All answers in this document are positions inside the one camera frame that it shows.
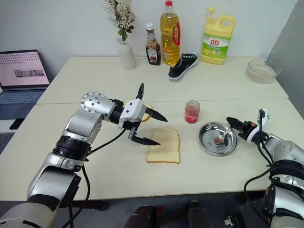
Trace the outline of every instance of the metal bowl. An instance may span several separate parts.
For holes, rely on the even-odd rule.
[[[199,130],[199,142],[202,148],[216,156],[225,156],[231,153],[237,145],[237,136],[233,131],[226,134],[221,144],[215,144],[214,140],[221,136],[229,127],[217,122],[207,123]]]

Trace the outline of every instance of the glass bowl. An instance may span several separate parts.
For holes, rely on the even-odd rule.
[[[271,60],[253,59],[248,63],[247,75],[255,83],[269,84],[281,72],[281,69]]]

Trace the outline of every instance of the black sneaker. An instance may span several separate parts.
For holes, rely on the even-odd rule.
[[[177,64],[170,67],[169,80],[172,82],[180,81],[185,73],[195,67],[198,62],[199,54],[196,51],[182,54]]]

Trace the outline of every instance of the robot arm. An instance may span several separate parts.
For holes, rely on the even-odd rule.
[[[11,208],[0,218],[0,228],[50,228],[56,212],[73,201],[81,178],[76,175],[91,152],[102,121],[130,130],[132,141],[144,145],[159,143],[136,136],[145,113],[152,118],[167,121],[157,111],[147,108],[141,101],[143,84],[136,99],[125,107],[119,100],[111,100],[101,93],[85,94],[77,112],[71,117],[63,133],[38,170],[28,188],[28,200]]]
[[[266,110],[262,124],[267,120]],[[228,117],[231,128],[248,143],[260,144],[259,125]],[[266,189],[263,213],[272,219],[271,228],[304,227],[304,151],[292,141],[261,132],[264,145],[272,157],[271,186]]]

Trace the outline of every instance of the bread slice on table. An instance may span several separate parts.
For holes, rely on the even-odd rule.
[[[125,99],[124,101],[123,101],[123,105],[125,106],[126,104],[127,104],[127,102],[128,101],[130,101],[130,99]],[[149,103],[143,103],[145,106],[147,106],[147,108],[150,108],[150,109],[152,109],[152,106],[149,104]],[[143,115],[143,118],[142,118],[142,122],[146,122],[148,119],[150,118],[150,115],[149,114],[147,114],[147,113],[145,113],[144,115]]]
[[[150,146],[147,163],[180,163],[180,138],[176,130],[172,128],[155,129],[152,139],[160,145]]]

